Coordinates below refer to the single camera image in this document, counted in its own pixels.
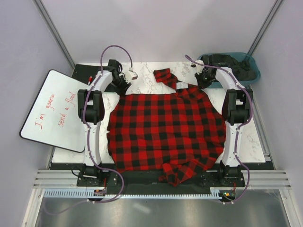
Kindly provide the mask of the red black plaid shirt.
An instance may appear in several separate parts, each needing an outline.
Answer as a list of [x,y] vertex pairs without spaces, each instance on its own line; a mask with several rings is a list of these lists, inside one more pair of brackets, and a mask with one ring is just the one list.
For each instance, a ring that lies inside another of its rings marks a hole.
[[121,96],[108,123],[108,152],[119,172],[161,170],[177,186],[212,168],[224,151],[226,127],[208,95],[178,88],[170,69],[154,71],[170,94]]

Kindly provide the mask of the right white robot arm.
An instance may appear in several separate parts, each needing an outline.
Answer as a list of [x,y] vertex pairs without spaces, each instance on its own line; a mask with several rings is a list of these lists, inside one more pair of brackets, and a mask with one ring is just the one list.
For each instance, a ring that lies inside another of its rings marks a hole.
[[202,89],[218,81],[225,91],[222,117],[226,125],[226,141],[217,181],[222,186],[228,186],[233,180],[239,181],[242,178],[242,162],[239,158],[241,137],[244,126],[253,117],[253,92],[236,79],[231,68],[206,65],[202,60],[193,63],[196,66],[195,78]]

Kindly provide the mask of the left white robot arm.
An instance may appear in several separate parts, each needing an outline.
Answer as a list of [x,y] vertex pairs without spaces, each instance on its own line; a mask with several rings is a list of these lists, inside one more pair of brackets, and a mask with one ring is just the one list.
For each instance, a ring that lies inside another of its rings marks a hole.
[[104,181],[99,152],[99,131],[105,116],[102,93],[111,85],[118,95],[125,95],[130,87],[133,72],[129,76],[123,73],[123,67],[117,60],[110,59],[108,65],[98,70],[89,88],[77,93],[78,116],[85,129],[85,159],[78,174],[78,186],[100,186]]

